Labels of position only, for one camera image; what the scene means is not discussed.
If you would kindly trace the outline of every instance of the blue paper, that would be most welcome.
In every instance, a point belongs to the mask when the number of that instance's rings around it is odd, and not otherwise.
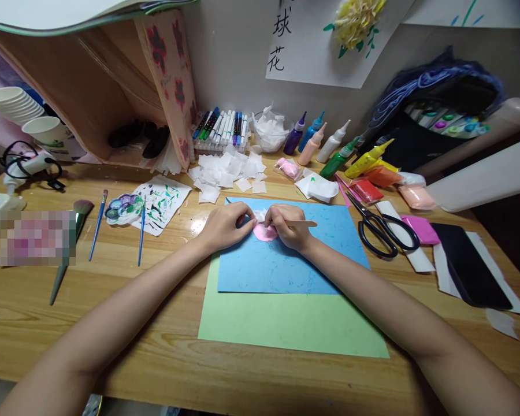
[[[295,205],[307,220],[318,226],[312,235],[353,261],[370,268],[364,248],[348,209],[318,203],[283,200],[231,198],[243,201],[254,210],[268,209],[275,203]],[[250,233],[239,244],[222,251],[218,292],[293,293],[337,295],[339,290],[295,250],[280,238],[265,243]]]

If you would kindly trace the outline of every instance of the yellow paint bottle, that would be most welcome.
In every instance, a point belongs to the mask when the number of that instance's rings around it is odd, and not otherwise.
[[[369,152],[364,153],[350,168],[345,170],[345,176],[354,179],[366,172],[385,153],[387,146],[389,146],[394,140],[395,139],[391,139],[381,146],[375,146]]]

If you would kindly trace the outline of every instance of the blue paintbrush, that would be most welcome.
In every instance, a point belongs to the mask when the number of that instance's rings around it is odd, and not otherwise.
[[[144,236],[144,215],[146,214],[146,199],[143,204],[143,214],[140,220],[140,244],[139,244],[139,265],[140,267],[140,256],[143,254],[143,236]]]
[[[104,190],[102,193],[102,203],[100,205],[100,211],[98,211],[98,222],[96,223],[96,231],[94,232],[94,238],[92,239],[91,254],[88,255],[88,260],[92,259],[92,253],[94,253],[94,246],[96,245],[96,238],[98,237],[98,230],[100,229],[100,222],[104,215],[104,205],[106,204],[106,198],[108,197],[108,190]]]

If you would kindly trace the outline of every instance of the pink paint bottle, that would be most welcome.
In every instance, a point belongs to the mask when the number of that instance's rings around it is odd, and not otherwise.
[[[306,146],[304,147],[304,150],[299,156],[299,159],[297,160],[297,163],[301,166],[306,166],[312,159],[312,156],[314,156],[314,152],[318,150],[320,147],[320,143],[322,142],[322,139],[324,138],[324,130],[327,123],[324,123],[322,128],[318,130],[316,133],[314,133],[314,136],[306,143]]]

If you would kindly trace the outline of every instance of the marker pen set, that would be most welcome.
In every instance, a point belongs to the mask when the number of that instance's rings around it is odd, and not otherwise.
[[[218,107],[206,112],[192,135],[196,150],[220,153],[233,145],[243,153],[248,143],[248,116],[234,110],[220,111]]]
[[[457,139],[473,139],[487,133],[491,127],[480,123],[478,117],[470,117],[435,102],[414,102],[404,112],[419,126],[443,136]]]

